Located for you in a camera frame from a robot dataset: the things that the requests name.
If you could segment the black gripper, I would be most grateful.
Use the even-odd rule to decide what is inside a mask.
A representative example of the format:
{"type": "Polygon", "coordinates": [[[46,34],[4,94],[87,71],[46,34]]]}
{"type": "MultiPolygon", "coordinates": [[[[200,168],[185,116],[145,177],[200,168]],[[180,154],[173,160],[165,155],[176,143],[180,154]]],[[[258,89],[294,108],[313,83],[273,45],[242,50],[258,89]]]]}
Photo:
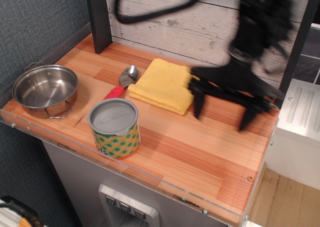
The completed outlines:
{"type": "Polygon", "coordinates": [[[188,89],[194,96],[194,117],[200,118],[206,95],[217,97],[246,108],[239,125],[243,131],[257,114],[269,111],[272,104],[268,99],[282,100],[284,94],[256,76],[251,66],[231,57],[225,66],[193,67],[188,89]]]}

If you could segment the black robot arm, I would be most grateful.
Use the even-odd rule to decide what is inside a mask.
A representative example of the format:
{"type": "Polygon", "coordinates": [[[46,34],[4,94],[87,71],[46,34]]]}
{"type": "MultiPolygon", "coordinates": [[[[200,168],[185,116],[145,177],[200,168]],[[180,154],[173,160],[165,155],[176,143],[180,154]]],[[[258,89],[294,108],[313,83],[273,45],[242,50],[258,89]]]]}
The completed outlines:
{"type": "Polygon", "coordinates": [[[206,96],[245,107],[239,130],[262,112],[269,112],[284,94],[252,72],[264,50],[274,47],[285,58],[279,42],[288,38],[293,0],[240,0],[239,26],[229,45],[229,62],[221,67],[193,67],[188,88],[194,96],[194,116],[200,118],[206,96]]]}

